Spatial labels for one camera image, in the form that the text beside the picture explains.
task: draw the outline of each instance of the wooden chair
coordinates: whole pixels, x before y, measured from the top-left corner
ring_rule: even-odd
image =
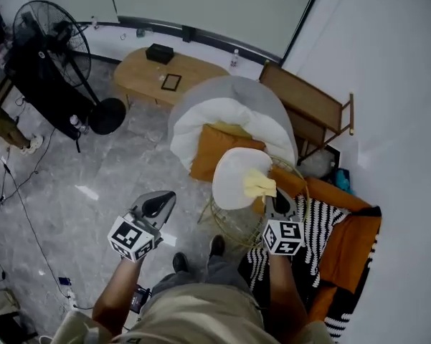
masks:
[[[340,102],[301,78],[267,61],[260,75],[260,82],[270,88],[282,101],[293,126],[299,145],[298,162],[325,148],[344,131],[354,134],[354,95],[349,101]],[[341,123],[343,111],[349,107],[349,124]],[[326,140],[327,131],[333,135]],[[314,149],[309,151],[309,144]]]

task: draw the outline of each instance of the power strip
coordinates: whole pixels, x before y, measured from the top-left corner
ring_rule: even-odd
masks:
[[[75,293],[72,291],[72,288],[69,288],[67,290],[67,298],[69,299],[69,307],[70,309],[74,310],[77,309],[77,298],[75,296]]]

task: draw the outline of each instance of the wooden coffee table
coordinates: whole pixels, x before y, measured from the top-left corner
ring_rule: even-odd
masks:
[[[174,106],[182,94],[200,82],[229,75],[220,66],[179,53],[176,53],[167,65],[160,64],[147,60],[145,51],[146,48],[131,52],[118,65],[113,75],[127,107],[129,97]],[[181,75],[176,92],[161,89],[163,80],[160,80],[160,77],[167,74]]]

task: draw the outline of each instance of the water bottle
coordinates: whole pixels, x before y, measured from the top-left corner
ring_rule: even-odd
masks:
[[[81,128],[81,125],[82,125],[80,119],[76,115],[70,116],[70,123],[73,125],[75,129]]]
[[[70,116],[70,123],[75,129],[78,129],[82,134],[89,133],[89,127],[84,125],[76,115]]]
[[[236,67],[237,66],[237,60],[239,59],[239,50],[235,49],[235,52],[232,54],[232,58],[231,58],[231,67]]]
[[[92,16],[92,17],[91,17],[91,24],[92,24],[92,26],[94,27],[94,29],[99,28],[99,24],[98,24],[98,19],[97,19],[97,17],[95,17],[95,16]]]

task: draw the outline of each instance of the fan base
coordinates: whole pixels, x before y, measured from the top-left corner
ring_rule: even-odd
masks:
[[[89,126],[96,134],[111,134],[121,126],[126,116],[126,107],[118,98],[107,98],[89,115]]]

